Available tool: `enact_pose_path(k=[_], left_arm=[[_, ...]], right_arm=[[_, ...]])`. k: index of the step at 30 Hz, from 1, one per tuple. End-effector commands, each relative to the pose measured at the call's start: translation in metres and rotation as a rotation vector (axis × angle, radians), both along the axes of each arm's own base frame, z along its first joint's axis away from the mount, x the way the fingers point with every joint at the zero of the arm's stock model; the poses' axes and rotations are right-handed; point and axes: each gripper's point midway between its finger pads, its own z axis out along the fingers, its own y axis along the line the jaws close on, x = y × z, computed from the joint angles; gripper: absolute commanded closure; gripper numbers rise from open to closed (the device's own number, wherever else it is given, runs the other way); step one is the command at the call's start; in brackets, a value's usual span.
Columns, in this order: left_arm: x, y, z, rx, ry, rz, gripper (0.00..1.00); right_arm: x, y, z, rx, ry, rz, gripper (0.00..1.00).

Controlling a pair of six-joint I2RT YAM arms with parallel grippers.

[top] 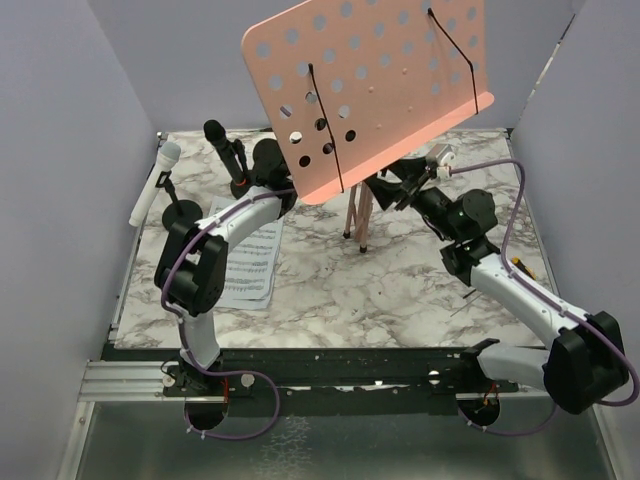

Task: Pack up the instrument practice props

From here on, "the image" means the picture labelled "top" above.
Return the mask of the pink music stand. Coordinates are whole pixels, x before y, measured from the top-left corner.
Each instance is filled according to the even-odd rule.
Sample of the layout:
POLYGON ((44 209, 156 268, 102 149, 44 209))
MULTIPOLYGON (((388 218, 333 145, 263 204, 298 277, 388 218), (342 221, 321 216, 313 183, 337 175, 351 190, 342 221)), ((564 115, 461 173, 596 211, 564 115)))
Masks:
POLYGON ((241 48, 308 205, 494 100, 481 1, 306 1, 251 26, 241 48))

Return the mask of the sheet music page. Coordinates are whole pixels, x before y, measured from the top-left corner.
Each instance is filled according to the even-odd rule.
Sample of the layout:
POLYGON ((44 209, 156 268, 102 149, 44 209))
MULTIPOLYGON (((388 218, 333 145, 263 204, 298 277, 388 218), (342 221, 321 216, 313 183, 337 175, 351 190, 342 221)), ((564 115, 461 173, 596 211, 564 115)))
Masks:
POLYGON ((217 307, 260 310, 269 305, 282 230, 283 220, 271 222, 231 251, 224 290, 217 307))
POLYGON ((270 214, 256 211, 256 207, 237 208, 223 223, 229 253, 217 307, 257 310, 270 301, 282 222, 265 223, 270 214))

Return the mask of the black microphone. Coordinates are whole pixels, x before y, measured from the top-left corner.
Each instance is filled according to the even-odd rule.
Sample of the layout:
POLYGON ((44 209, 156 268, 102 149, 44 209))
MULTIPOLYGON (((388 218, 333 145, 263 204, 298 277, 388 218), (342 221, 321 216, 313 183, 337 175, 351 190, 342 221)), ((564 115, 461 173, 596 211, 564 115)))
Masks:
POLYGON ((228 139, 225 128, 217 120, 210 119, 204 123, 203 132, 206 140, 212 145, 231 177, 231 173, 233 173, 232 142, 228 139))

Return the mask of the black round mic stand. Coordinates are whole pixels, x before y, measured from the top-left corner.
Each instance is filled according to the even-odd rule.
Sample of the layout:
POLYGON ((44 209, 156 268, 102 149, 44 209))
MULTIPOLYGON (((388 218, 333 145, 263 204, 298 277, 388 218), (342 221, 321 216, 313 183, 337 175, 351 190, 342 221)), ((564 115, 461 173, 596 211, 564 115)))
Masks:
POLYGON ((171 180, 171 172, 162 172, 156 186, 163 189, 171 199, 171 204, 162 214, 162 225, 167 231, 176 221, 195 222, 203 218, 203 211, 196 202, 178 198, 175 185, 171 180))

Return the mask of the white microphone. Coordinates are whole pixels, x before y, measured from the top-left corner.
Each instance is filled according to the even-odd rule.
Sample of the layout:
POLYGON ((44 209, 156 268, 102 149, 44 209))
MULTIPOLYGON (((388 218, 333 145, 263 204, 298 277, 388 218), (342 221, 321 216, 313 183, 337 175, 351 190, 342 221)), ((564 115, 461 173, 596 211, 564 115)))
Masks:
POLYGON ((174 142, 166 141, 160 147, 155 163, 131 211, 128 223, 132 227, 142 225, 159 191, 163 189, 164 181, 178 163, 180 155, 181 148, 174 142))

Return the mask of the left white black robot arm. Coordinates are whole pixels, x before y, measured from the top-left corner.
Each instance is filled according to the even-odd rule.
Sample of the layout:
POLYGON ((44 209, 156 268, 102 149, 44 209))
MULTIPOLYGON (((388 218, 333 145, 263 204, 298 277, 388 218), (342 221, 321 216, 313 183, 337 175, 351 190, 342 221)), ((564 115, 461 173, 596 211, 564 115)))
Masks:
POLYGON ((282 218, 297 200, 276 140, 260 140, 252 157, 246 193, 212 216, 175 222, 155 272, 161 306, 176 316, 180 355, 190 364, 186 382, 202 395, 214 392, 221 380, 214 364, 220 346, 213 308, 224 290, 228 255, 260 228, 282 218))

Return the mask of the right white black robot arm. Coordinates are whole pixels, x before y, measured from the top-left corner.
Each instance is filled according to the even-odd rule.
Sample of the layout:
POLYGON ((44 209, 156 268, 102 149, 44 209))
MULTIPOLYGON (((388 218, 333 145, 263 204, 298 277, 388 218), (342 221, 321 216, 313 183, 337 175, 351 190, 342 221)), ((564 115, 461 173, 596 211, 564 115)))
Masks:
POLYGON ((609 405, 608 395, 625 384, 632 391, 622 407, 639 397, 639 376, 624 353, 619 323, 605 311, 589 313, 544 289, 506 256, 505 245, 487 237, 498 224, 491 193, 471 189, 455 199, 430 180, 459 174, 435 160, 401 159, 389 167, 392 183, 378 175, 365 183, 382 209, 413 208, 438 238, 448 273, 485 294, 526 325, 543 343, 541 350, 488 340, 470 350, 459 367, 461 383, 481 391, 494 380, 545 390, 555 404, 580 414, 594 404, 609 405))

